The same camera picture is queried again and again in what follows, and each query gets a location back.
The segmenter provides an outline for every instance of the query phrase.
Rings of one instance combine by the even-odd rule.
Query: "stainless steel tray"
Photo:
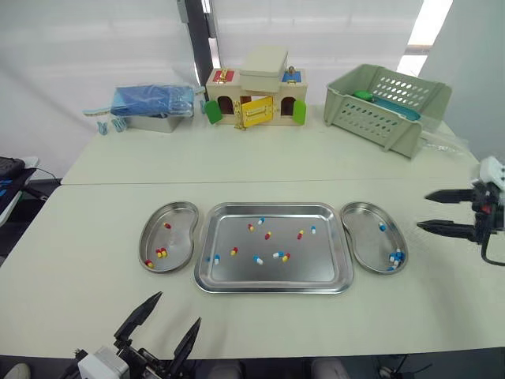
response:
[[[175,201],[154,212],[140,236],[142,267],[151,272],[169,272],[187,264],[193,254],[193,231],[197,221],[198,209],[188,201]],[[162,248],[166,249],[166,257],[158,257],[156,250]],[[153,263],[153,268],[146,265],[147,260]]]
[[[223,203],[209,212],[205,232],[195,267],[204,291],[336,294],[353,281],[342,223],[325,204]],[[279,251],[289,260],[274,258]]]
[[[407,244],[396,222],[384,210],[374,204],[355,202],[344,205],[340,217],[353,254],[363,267],[387,275],[403,270],[409,260]],[[390,254],[397,249],[405,257],[396,269],[391,269]]]

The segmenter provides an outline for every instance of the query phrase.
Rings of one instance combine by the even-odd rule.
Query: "blue cloth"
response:
[[[287,81],[296,81],[297,83],[301,82],[300,71],[295,71],[293,75],[290,75],[287,71],[284,73],[282,77],[282,82],[286,83]]]
[[[141,85],[116,88],[114,116],[193,116],[193,89],[178,85]]]

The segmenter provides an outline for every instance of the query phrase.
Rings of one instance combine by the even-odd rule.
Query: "green object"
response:
[[[305,124],[305,115],[307,114],[307,106],[301,100],[295,100],[293,104],[293,120],[303,125]]]
[[[356,91],[353,96],[364,101],[372,101],[373,99],[373,95],[368,91]]]
[[[208,117],[208,121],[211,124],[216,124],[217,121],[221,121],[223,119],[223,114],[221,113],[221,109],[219,108],[219,104],[215,100],[207,101],[204,105],[205,114]]]
[[[373,101],[353,96],[361,91],[371,93]],[[327,86],[324,122],[373,141],[385,152],[393,150],[412,158],[421,132],[436,131],[450,98],[451,88],[444,83],[361,65]],[[379,105],[380,100],[386,107]]]

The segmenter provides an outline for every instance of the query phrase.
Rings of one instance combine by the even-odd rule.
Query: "green plastic basket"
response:
[[[352,96],[360,90],[415,110],[421,116],[409,121],[403,115]],[[443,119],[451,88],[396,73],[381,66],[361,65],[327,86],[324,122],[412,158],[421,132],[433,132]]]

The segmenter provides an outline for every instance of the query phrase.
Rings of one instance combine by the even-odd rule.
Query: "white table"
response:
[[[304,126],[212,126],[196,113],[173,133],[96,135],[63,184],[469,178],[470,154],[423,148],[408,159],[336,126],[310,107]],[[447,125],[440,130],[451,134]]]
[[[131,310],[163,291],[132,335],[135,347],[171,358],[198,316],[192,358],[371,355],[505,345],[505,275],[466,240],[431,235],[415,222],[472,222],[465,205],[423,196],[467,187],[465,179],[63,186],[0,269],[0,355],[71,357],[111,345]],[[204,215],[224,201],[322,201],[340,209],[366,200],[387,210],[406,237],[408,265],[378,276],[354,265],[341,295],[212,295],[193,281],[195,257],[155,275],[137,259],[140,233],[161,205],[187,200]],[[492,237],[489,253],[505,252]]]

